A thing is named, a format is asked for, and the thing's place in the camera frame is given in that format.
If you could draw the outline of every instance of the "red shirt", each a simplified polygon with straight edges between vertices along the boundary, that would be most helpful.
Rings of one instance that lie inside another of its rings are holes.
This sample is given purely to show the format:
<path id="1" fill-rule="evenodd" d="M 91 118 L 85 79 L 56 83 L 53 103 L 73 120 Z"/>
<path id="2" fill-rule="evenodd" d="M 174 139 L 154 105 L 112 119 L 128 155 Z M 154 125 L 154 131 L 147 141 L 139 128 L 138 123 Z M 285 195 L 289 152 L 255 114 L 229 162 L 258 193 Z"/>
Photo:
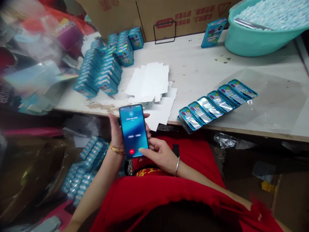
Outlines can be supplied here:
<path id="1" fill-rule="evenodd" d="M 158 138 L 165 140 L 171 149 L 173 144 L 178 144 L 180 158 L 184 163 L 225 188 L 206 141 Z M 150 164 L 151 161 L 141 163 L 135 159 L 134 169 L 145 163 Z M 217 190 L 195 181 L 168 176 L 159 169 L 142 169 L 136 175 L 138 178 L 119 178 L 111 186 L 91 232 L 108 231 L 110 226 L 141 214 L 130 231 L 154 208 L 184 199 L 209 205 L 215 215 L 228 223 L 239 221 L 243 231 L 282 231 L 271 212 L 259 201 L 254 200 L 249 211 L 242 204 Z"/>

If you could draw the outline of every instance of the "plastic bucket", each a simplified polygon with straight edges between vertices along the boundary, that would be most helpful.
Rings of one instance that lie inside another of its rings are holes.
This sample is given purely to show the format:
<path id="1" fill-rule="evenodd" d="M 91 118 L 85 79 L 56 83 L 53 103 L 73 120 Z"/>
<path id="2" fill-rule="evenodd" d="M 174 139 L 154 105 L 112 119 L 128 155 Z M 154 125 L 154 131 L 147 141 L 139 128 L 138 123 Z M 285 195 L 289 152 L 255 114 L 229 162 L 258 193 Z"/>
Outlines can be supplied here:
<path id="1" fill-rule="evenodd" d="M 229 30 L 225 47 L 241 56 L 261 56 L 277 51 L 292 39 L 309 29 L 309 26 L 281 31 L 258 31 L 246 28 L 234 22 L 233 18 L 248 6 L 261 0 L 243 0 L 229 10 Z"/>

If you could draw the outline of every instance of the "silver bangle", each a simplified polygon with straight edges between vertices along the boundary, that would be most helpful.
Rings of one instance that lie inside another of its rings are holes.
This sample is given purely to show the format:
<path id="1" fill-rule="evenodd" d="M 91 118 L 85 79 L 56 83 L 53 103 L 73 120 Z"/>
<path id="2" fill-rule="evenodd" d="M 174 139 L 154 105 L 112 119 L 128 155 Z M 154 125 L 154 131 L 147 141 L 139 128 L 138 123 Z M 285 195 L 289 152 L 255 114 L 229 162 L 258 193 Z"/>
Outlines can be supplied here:
<path id="1" fill-rule="evenodd" d="M 176 176 L 176 173 L 177 173 L 177 170 L 178 170 L 179 160 L 180 160 L 180 156 L 178 157 L 178 161 L 177 161 L 174 177 Z"/>

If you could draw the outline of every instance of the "table surface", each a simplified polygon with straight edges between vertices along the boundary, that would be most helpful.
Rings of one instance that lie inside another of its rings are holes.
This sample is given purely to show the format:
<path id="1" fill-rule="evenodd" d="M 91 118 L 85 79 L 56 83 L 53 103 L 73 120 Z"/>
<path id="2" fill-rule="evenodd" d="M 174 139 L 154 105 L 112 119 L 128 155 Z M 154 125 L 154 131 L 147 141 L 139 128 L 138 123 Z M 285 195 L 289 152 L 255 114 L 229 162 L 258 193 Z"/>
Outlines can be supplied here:
<path id="1" fill-rule="evenodd" d="M 224 47 L 223 42 L 226 34 L 227 30 L 224 30 L 216 47 L 205 49 L 201 48 L 204 34 L 178 37 L 172 43 L 157 45 L 154 42 L 145 43 L 143 49 L 134 52 L 134 65 L 123 68 L 118 94 L 108 96 L 99 91 L 97 97 L 87 99 L 72 89 L 74 82 L 71 82 L 54 108 L 104 116 L 113 113 L 119 116 L 118 108 L 130 104 L 128 103 L 129 96 L 125 94 L 125 90 L 134 70 L 151 62 L 168 64 L 170 68 L 169 81 L 174 81 L 173 87 L 178 88 L 168 121 L 169 124 L 174 125 L 180 125 L 177 115 L 181 108 L 211 92 L 218 83 L 244 68 L 250 68 L 261 74 L 277 76 L 277 79 L 281 81 L 281 85 L 277 85 L 277 93 L 285 92 L 287 90 L 285 88 L 288 88 L 288 86 L 282 86 L 282 80 L 293 82 L 292 87 L 296 92 L 302 91 L 302 89 L 305 91 L 307 86 L 309 87 L 309 77 L 294 41 L 285 48 L 266 56 L 241 57 L 230 53 Z M 256 111 L 254 106 L 260 104 L 260 101 L 265 107 L 260 105 Z M 307 97 L 297 104 L 294 104 L 294 102 L 298 102 L 295 99 L 292 103 L 288 100 L 286 103 L 282 103 L 278 99 L 274 101 L 275 104 L 270 105 L 267 99 L 259 94 L 250 102 L 251 106 L 249 106 L 251 110 L 255 111 L 253 118 L 250 118 L 246 107 L 241 106 L 205 128 L 308 142 L 309 101 L 307 101 Z"/>

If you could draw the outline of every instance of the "smartphone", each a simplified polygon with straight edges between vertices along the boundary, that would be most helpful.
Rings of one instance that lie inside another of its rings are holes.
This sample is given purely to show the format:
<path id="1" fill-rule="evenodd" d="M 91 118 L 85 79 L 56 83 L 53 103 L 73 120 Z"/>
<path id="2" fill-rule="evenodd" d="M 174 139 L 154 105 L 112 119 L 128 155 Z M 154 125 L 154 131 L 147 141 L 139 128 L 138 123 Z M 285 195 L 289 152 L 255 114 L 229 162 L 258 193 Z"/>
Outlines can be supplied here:
<path id="1" fill-rule="evenodd" d="M 119 115 L 126 158 L 134 159 L 143 156 L 138 149 L 148 149 L 149 146 L 142 105 L 120 107 Z"/>

